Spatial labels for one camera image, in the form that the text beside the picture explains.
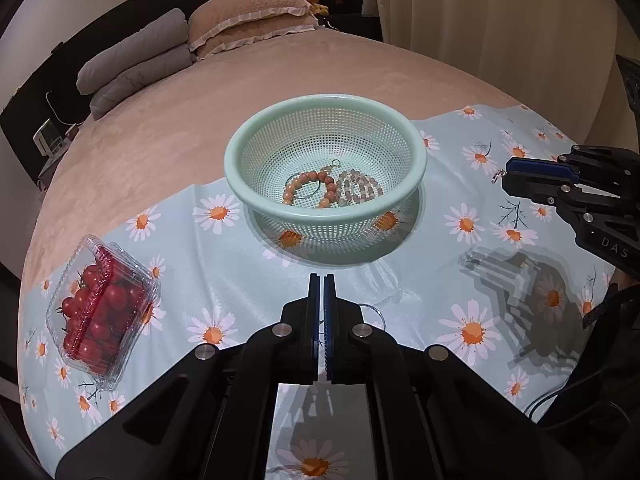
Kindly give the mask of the silver oval pendant charm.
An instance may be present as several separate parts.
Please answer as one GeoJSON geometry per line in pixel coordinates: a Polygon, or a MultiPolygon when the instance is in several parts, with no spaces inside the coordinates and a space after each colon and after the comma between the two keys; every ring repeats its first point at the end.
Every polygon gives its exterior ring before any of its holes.
{"type": "Polygon", "coordinates": [[[492,177],[491,177],[491,182],[492,183],[497,183],[500,179],[503,178],[503,176],[506,174],[506,172],[503,169],[498,170],[492,177]]]}

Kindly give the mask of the light blue daisy cloth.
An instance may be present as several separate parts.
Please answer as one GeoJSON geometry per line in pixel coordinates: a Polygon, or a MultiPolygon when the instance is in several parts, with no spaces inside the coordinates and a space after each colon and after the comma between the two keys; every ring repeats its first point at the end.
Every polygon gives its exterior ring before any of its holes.
{"type": "Polygon", "coordinates": [[[525,106],[475,105],[416,125],[423,182],[351,242],[304,240],[249,212],[225,180],[189,185],[107,234],[160,282],[111,391],[63,363],[46,307],[63,272],[29,292],[18,373],[26,431],[46,471],[198,344],[230,348],[276,320],[309,275],[331,272],[367,322],[401,344],[443,344],[522,412],[544,414],[585,347],[582,317],[613,267],[576,246],[555,209],[491,177],[512,157],[556,159],[570,139],[525,106]]]}

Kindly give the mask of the cream curtain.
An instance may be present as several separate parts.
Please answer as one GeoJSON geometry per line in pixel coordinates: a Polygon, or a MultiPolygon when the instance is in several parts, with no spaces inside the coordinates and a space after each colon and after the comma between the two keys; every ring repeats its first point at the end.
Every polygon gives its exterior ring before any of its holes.
{"type": "Polygon", "coordinates": [[[573,140],[636,148],[616,56],[639,35],[615,0],[363,0],[385,42],[442,61],[536,110],[573,140]]]}

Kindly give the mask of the mint green plastic colander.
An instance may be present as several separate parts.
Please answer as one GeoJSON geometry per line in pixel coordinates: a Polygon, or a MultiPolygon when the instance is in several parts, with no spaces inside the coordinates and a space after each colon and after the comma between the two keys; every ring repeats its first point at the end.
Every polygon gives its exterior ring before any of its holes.
{"type": "Polygon", "coordinates": [[[224,176],[258,218],[319,244],[362,237],[418,189],[422,136],[397,110],[347,94],[299,96],[236,129],[224,176]]]}

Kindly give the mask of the clear box of cherry tomatoes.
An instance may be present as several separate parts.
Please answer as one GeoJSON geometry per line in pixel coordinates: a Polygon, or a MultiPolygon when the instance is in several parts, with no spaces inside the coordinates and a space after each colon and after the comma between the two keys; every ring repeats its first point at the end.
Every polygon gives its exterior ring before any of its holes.
{"type": "Polygon", "coordinates": [[[159,299],[160,282],[138,260],[87,235],[51,297],[47,330],[63,363],[112,390],[159,299]]]}

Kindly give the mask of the beige bed blanket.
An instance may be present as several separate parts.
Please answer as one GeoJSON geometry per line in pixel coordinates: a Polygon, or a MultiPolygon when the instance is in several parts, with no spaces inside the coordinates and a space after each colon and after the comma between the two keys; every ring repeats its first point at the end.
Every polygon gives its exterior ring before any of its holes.
{"type": "Polygon", "coordinates": [[[219,179],[243,122],[317,93],[365,96],[411,119],[512,96],[462,70],[382,42],[318,29],[206,58],[80,128],[44,196],[22,287],[38,287],[80,238],[114,230],[192,184],[219,179]]]}

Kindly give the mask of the small brown teddy bear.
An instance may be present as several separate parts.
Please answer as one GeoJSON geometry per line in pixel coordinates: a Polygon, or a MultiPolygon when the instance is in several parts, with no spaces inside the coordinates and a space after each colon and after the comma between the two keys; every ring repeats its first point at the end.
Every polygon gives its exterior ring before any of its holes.
{"type": "Polygon", "coordinates": [[[320,3],[320,0],[306,0],[309,3],[309,12],[312,15],[328,16],[329,9],[324,4],[320,3]]]}

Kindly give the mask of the lower grey folded pillow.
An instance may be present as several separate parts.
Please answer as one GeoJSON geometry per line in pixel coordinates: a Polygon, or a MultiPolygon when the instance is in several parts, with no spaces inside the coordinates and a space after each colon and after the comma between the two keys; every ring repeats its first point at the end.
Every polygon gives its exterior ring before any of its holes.
{"type": "Polygon", "coordinates": [[[99,88],[89,103],[91,116],[101,119],[120,102],[151,84],[188,68],[195,56],[186,44],[127,68],[108,84],[99,88]]]}

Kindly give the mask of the grey folded pillow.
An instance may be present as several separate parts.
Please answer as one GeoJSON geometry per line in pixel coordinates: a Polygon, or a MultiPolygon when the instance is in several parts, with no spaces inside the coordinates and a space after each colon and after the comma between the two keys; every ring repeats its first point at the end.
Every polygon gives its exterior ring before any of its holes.
{"type": "Polygon", "coordinates": [[[138,32],[95,55],[81,67],[76,88],[82,96],[96,93],[128,68],[182,46],[188,40],[184,13],[173,8],[138,32]]]}
{"type": "Polygon", "coordinates": [[[127,68],[108,84],[99,88],[89,103],[91,116],[101,119],[120,102],[151,84],[188,68],[195,56],[186,44],[127,68]]]}

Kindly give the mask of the white bedside device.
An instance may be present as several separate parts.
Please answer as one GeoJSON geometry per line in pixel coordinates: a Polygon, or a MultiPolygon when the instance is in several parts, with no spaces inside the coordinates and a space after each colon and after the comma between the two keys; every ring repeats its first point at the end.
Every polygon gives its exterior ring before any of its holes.
{"type": "Polygon", "coordinates": [[[47,119],[32,136],[42,156],[54,157],[68,147],[68,139],[58,131],[51,119],[47,119]]]}

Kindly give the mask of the lower beige ruffled pillow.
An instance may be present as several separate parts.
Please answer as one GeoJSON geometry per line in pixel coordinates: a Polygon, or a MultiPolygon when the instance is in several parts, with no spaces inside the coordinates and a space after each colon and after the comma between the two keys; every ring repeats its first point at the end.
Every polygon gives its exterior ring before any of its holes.
{"type": "Polygon", "coordinates": [[[313,32],[317,27],[318,21],[311,14],[303,16],[282,14],[273,18],[262,18],[218,32],[216,36],[207,39],[205,44],[195,50],[195,56],[201,60],[209,55],[239,49],[259,41],[300,32],[313,32]]]}

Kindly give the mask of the beige ruffled pillow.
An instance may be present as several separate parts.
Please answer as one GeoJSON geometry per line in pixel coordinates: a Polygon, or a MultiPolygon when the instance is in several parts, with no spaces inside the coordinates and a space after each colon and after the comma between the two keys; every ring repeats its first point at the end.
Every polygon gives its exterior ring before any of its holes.
{"type": "Polygon", "coordinates": [[[208,0],[189,18],[189,49],[195,51],[227,28],[284,14],[304,16],[309,9],[307,0],[208,0]]]}
{"type": "Polygon", "coordinates": [[[313,32],[317,27],[318,21],[311,14],[303,16],[282,14],[273,18],[262,18],[218,32],[216,36],[207,39],[205,44],[195,50],[195,56],[201,60],[209,55],[239,49],[259,41],[300,32],[313,32]]]}

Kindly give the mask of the upper grey folded pillow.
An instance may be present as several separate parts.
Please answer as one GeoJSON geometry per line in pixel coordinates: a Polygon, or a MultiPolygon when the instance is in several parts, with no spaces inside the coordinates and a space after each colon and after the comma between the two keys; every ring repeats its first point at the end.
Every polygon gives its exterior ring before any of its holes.
{"type": "Polygon", "coordinates": [[[173,8],[138,32],[95,55],[81,67],[76,88],[82,96],[96,93],[128,68],[182,46],[188,40],[184,13],[173,8]]]}

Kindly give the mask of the black headboard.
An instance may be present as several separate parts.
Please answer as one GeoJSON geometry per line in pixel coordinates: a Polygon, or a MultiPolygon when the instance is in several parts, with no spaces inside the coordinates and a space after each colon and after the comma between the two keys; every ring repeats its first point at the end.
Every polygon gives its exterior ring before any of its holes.
{"type": "MultiPolygon", "coordinates": [[[[48,119],[63,132],[63,122],[81,122],[89,115],[89,99],[76,89],[81,66],[93,55],[142,29],[165,12],[178,8],[191,14],[208,0],[127,0],[101,13],[53,53],[17,89],[1,113],[1,129],[28,176],[37,181],[46,158],[32,137],[48,119]]],[[[362,0],[322,0],[332,13],[356,13],[362,0]]]]}

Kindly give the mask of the upper beige ruffled pillow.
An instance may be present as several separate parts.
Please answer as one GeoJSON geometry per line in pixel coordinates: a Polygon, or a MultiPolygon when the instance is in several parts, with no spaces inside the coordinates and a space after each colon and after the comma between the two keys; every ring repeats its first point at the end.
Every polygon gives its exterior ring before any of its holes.
{"type": "Polygon", "coordinates": [[[284,14],[304,16],[309,9],[307,0],[208,0],[189,18],[189,49],[195,51],[227,28],[284,14]]]}

